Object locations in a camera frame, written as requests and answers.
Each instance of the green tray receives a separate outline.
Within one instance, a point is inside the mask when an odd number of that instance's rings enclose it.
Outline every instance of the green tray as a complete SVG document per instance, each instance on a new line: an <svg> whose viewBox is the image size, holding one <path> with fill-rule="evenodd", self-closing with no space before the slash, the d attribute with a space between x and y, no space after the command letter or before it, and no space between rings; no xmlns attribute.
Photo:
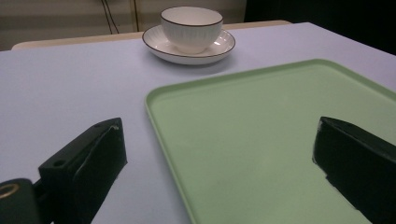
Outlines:
<svg viewBox="0 0 396 224"><path fill-rule="evenodd" d="M324 60L161 87L146 104L192 223L369 223L312 162L319 118L396 145L396 93Z"/></svg>

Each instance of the wall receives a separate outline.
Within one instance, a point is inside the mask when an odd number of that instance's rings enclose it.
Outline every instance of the wall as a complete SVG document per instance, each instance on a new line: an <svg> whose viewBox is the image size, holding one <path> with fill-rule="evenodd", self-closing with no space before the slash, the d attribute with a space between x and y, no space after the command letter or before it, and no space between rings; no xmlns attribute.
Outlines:
<svg viewBox="0 0 396 224"><path fill-rule="evenodd" d="M130 0L107 2L121 33L137 30ZM0 50L24 41L88 35L110 35L101 0L0 0Z"/></svg>
<svg viewBox="0 0 396 224"><path fill-rule="evenodd" d="M120 33L160 24L161 11L176 6L212 8L224 23L243 22L246 1L107 0ZM92 35L110 35L102 0L0 0L0 50L26 41Z"/></svg>

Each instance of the screw hole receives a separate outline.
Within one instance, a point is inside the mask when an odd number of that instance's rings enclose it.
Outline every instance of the screw hole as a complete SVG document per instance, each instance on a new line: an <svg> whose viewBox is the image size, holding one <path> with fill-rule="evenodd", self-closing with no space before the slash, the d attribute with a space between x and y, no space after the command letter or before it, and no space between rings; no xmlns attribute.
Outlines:
<svg viewBox="0 0 396 224"><path fill-rule="evenodd" d="M18 184L7 184L0 187L0 199L6 198L9 195L18 191L20 186Z"/></svg>
<svg viewBox="0 0 396 224"><path fill-rule="evenodd" d="M58 166L62 166L66 161L56 161L55 163L53 163L53 166L58 167Z"/></svg>

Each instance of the dark background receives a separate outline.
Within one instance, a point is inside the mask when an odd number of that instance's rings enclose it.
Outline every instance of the dark background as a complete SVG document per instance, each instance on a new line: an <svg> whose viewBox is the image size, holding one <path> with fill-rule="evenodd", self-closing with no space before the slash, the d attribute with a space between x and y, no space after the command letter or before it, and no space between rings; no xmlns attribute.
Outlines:
<svg viewBox="0 0 396 224"><path fill-rule="evenodd" d="M396 55L395 14L389 0L247 0L245 21L308 21Z"/></svg>

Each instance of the wooden table edge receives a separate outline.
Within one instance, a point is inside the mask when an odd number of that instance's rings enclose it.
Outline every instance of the wooden table edge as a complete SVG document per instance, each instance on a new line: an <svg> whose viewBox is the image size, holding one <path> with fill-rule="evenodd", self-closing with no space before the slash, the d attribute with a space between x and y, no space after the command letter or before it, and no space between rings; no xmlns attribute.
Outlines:
<svg viewBox="0 0 396 224"><path fill-rule="evenodd" d="M286 25L286 24L291 24L291 23L288 21L254 21L254 22L224 24L223 29L236 30L236 29L246 29L246 28L254 28L254 27ZM142 37L143 33L144 32L136 32L136 33L117 34L117 35L96 35L96 36L84 36L84 37L65 38L65 39L28 41L14 45L14 47L12 47L11 50L138 39Z"/></svg>

